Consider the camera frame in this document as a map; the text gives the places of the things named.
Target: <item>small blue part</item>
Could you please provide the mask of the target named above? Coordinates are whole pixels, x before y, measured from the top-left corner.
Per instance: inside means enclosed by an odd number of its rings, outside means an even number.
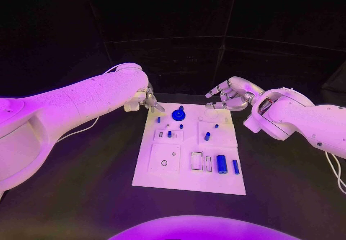
[[[213,134],[208,132],[204,139],[205,139],[207,141],[210,141],[211,136],[213,136]]]
[[[217,157],[218,160],[218,173],[227,174],[230,172],[228,170],[228,163],[227,163],[227,157],[224,155],[220,155]]]
[[[187,119],[185,107],[181,106],[179,110],[172,113],[172,117],[178,122],[182,122]]]
[[[234,165],[236,174],[240,175],[241,172],[240,172],[240,167],[238,167],[238,161],[237,160],[233,161],[233,165]]]

